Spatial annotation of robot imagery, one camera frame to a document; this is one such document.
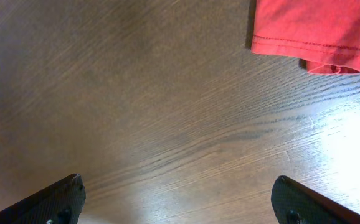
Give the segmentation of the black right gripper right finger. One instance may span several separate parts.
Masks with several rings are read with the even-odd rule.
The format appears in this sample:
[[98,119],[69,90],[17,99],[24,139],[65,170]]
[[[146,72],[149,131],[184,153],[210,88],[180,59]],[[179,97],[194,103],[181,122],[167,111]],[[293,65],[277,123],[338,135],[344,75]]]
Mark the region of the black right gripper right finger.
[[276,179],[271,203],[280,224],[360,224],[360,214],[285,175]]

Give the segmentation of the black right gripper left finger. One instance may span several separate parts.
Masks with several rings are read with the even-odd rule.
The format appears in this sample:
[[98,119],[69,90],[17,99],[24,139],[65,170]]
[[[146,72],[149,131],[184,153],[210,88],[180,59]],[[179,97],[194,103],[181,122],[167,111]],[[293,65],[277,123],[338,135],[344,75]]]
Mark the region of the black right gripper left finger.
[[86,192],[80,174],[71,174],[0,211],[0,224],[77,224]]

